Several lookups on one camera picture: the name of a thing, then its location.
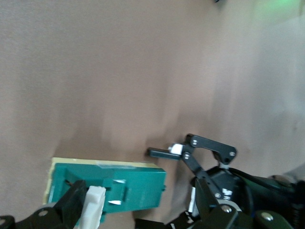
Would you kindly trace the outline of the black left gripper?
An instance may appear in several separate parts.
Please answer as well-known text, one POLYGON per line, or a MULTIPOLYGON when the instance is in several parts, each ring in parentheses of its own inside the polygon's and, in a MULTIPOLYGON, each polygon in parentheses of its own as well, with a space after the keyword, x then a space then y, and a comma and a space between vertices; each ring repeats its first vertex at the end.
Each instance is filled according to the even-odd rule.
POLYGON ((228 166, 237 154, 233 146, 229 146, 198 135, 187 134, 183 143, 172 144, 167 150, 149 147, 147 153, 151 157, 170 160, 182 160, 197 178, 204 178, 208 184, 214 184, 212 192, 219 204, 231 201, 238 206, 248 206, 248 191, 245 182, 228 171, 228 166), (219 167, 207 172, 193 157, 197 148, 210 150, 219 167))

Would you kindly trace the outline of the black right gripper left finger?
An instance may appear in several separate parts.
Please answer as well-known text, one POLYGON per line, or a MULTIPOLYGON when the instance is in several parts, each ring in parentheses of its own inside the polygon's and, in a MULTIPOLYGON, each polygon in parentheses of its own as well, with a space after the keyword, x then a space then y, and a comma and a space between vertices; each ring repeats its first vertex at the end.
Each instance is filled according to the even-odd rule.
POLYGON ((43 207, 19 222, 11 215, 0 217, 2 229, 72 229, 81 217, 87 193, 86 182, 78 180, 53 207, 43 207))

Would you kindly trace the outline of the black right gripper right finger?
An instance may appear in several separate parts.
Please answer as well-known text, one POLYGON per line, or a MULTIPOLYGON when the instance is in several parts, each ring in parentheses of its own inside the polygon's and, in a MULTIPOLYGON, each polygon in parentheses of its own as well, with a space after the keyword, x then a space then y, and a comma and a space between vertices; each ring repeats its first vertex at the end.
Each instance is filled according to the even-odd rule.
POLYGON ((292 226, 274 211, 259 210, 254 217, 228 204, 220 204, 204 179, 195 181, 195 202, 200 220, 196 229, 291 229, 292 226))

